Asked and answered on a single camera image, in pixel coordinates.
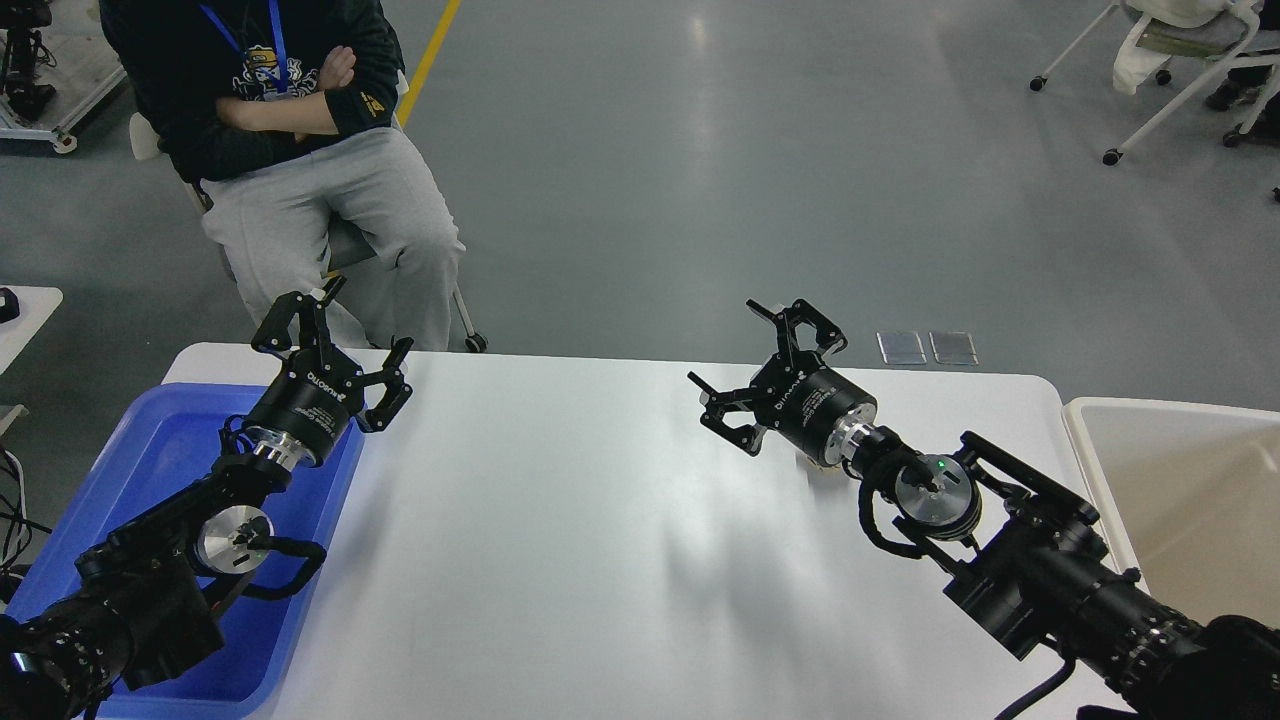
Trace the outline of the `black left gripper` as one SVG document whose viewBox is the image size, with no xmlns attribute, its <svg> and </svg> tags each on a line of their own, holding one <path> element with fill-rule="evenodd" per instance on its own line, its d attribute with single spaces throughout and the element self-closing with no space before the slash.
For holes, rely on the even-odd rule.
<svg viewBox="0 0 1280 720">
<path fill-rule="evenodd" d="M 403 369 L 413 338 L 396 340 L 383 365 L 370 373 L 337 348 L 326 309 L 346 282 L 344 275 L 332 275 L 319 290 L 280 295 L 251 338 L 261 354 L 284 357 L 297 350 L 244 418 L 243 432 L 255 441 L 289 436 L 305 447 L 303 464 L 310 468 L 328 460 L 355 414 L 362 433 L 383 432 L 413 393 Z M 364 389 L 372 386 L 384 392 L 376 405 L 364 407 Z"/>
</svg>

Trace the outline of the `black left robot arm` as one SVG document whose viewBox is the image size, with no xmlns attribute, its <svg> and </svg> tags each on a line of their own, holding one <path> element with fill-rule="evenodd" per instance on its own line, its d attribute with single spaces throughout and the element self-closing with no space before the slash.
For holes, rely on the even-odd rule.
<svg viewBox="0 0 1280 720">
<path fill-rule="evenodd" d="M 225 420 L 207 475 L 86 550 L 74 593 L 28 621 L 3 618 L 5 719 L 93 719 L 116 682 L 168 682 L 221 650 L 237 600 L 287 600 L 311 582 L 326 550 L 278 534 L 264 502 L 296 468 L 321 466 L 349 424 L 387 429 L 413 392 L 410 337 L 375 372 L 332 340 L 325 311 L 344 283 L 332 273 L 274 301 L 251 345 L 282 369 L 250 413 Z"/>
</svg>

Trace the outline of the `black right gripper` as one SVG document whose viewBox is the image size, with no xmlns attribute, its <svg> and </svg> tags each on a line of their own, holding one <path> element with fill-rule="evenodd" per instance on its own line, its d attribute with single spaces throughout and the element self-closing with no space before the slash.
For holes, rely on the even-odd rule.
<svg viewBox="0 0 1280 720">
<path fill-rule="evenodd" d="M 842 352 L 849 340 L 804 299 L 772 309 L 749 299 L 746 306 L 774 327 L 777 351 L 751 377 L 749 387 L 740 389 L 717 391 L 689 372 L 687 378 L 701 392 L 699 423 L 751 457 L 762 451 L 769 429 L 782 434 L 814 464 L 840 465 L 854 427 L 870 425 L 878 411 L 874 396 L 826 361 L 828 354 Z M 800 325 L 815 332 L 814 348 L 800 347 Z M 748 413 L 756 423 L 731 427 L 724 419 L 736 413 Z"/>
</svg>

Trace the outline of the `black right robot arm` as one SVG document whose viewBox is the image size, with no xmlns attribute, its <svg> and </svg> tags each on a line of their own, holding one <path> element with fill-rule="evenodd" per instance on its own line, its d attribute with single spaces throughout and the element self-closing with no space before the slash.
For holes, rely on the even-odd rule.
<svg viewBox="0 0 1280 720">
<path fill-rule="evenodd" d="M 974 432 L 951 454 L 923 454 L 876 424 L 877 401 L 827 363 L 842 331 L 808 301 L 751 311 L 777 350 L 739 389 L 703 378 L 701 424 L 755 456 L 773 430 L 820 468 L 858 482 L 867 538 L 904 559 L 932 559 L 945 594 L 1015 659 L 1037 646 L 1062 666 L 1010 703 L 1015 719 L 1085 665 L 1124 708 L 1082 706 L 1079 719 L 1275 719 L 1277 632 L 1222 615 L 1199 624 L 1140 587 L 1140 571 L 1105 565 L 1097 509 Z"/>
</svg>

